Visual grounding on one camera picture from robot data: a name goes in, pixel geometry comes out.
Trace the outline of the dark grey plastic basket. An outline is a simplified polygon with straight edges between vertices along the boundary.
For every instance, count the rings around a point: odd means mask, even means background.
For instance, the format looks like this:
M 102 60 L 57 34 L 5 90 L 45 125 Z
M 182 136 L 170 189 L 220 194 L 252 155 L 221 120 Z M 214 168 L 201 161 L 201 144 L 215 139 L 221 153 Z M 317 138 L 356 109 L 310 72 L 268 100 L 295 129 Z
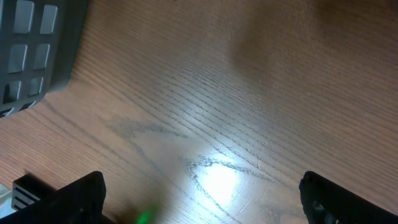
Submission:
M 71 79 L 88 0 L 1 1 L 1 117 Z

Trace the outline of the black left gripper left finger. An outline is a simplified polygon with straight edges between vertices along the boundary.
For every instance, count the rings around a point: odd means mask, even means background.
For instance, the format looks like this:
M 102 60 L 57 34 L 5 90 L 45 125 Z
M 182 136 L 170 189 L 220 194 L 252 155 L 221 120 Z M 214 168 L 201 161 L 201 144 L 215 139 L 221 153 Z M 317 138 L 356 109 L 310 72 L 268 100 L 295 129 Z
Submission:
M 2 224 L 101 223 L 106 186 L 100 171 L 54 189 L 33 174 L 12 183 L 11 207 Z

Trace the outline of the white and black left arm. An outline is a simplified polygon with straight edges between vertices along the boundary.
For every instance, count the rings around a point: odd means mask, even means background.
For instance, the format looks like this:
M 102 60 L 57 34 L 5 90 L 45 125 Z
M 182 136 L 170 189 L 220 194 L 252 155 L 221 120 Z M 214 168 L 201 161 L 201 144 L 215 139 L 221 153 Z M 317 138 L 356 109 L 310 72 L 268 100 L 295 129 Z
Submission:
M 100 171 L 58 190 L 26 174 L 13 182 L 11 207 L 16 211 L 1 218 L 1 224 L 114 224 L 102 214 L 105 197 Z

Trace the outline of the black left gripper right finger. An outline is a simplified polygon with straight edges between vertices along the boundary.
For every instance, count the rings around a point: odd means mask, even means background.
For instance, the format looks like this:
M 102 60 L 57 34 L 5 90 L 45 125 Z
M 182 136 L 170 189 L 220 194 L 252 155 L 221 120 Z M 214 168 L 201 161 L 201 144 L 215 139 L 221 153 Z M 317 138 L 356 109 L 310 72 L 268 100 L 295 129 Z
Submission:
M 397 215 L 313 171 L 304 173 L 299 190 L 309 224 L 397 224 Z

